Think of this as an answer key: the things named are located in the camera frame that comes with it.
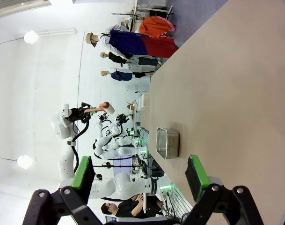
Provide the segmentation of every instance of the man in black shirt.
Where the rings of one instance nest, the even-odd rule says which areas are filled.
[[[162,66],[162,63],[158,61],[157,59],[150,59],[146,57],[129,57],[128,59],[123,59],[120,56],[117,56],[113,54],[112,52],[109,52],[109,54],[101,53],[100,55],[102,58],[109,58],[113,62],[125,64],[125,63],[131,63],[131,64],[138,64],[138,65],[149,65],[149,66]]]
[[[156,196],[148,196],[146,202],[146,214],[143,212],[143,195],[135,195],[132,198],[123,201],[118,206],[113,203],[104,203],[101,206],[103,214],[115,215],[116,217],[135,217],[148,218],[160,214],[163,202],[159,201]]]

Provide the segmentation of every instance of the light bulb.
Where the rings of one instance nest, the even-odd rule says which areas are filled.
[[[27,155],[22,155],[17,158],[17,164],[27,170],[32,165],[32,159]]]
[[[33,44],[38,39],[38,34],[36,34],[33,30],[27,32],[24,36],[24,41],[28,44]]]

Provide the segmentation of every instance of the hat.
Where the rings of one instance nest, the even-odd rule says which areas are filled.
[[[93,47],[96,46],[96,42],[95,43],[91,43],[91,36],[93,35],[93,33],[88,33],[85,37],[85,41],[87,44],[92,44]]]

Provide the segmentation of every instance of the brown table surface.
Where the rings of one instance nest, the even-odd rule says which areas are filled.
[[[184,174],[197,154],[228,189],[247,186],[266,225],[285,212],[285,3],[229,0],[152,77],[149,151],[194,205]],[[157,127],[180,153],[156,153]],[[226,224],[214,215],[209,224]]]

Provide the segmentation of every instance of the white shirt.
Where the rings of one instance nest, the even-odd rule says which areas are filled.
[[[129,30],[120,25],[120,24],[116,24],[112,27],[109,27],[108,29],[104,30],[102,33],[104,34],[110,34],[111,30],[120,30],[120,31],[126,31],[129,32]],[[101,45],[104,46],[104,48],[106,48],[109,52],[112,52],[115,55],[118,55],[120,57],[123,57],[124,59],[126,58],[126,56],[124,54],[122,54],[117,48],[113,47],[112,45],[109,44],[110,41],[110,37],[108,36],[104,36],[103,34],[99,35],[99,41],[98,43],[101,43]]]
[[[119,69],[119,68],[109,68],[109,69],[108,69],[108,72],[109,72],[110,74],[112,74],[112,73],[114,73],[114,72],[116,72],[116,71],[122,72],[122,73],[132,74],[132,77],[133,77],[133,78],[135,77],[135,75],[133,75],[133,72],[132,72],[131,70],[129,70],[129,69]]]

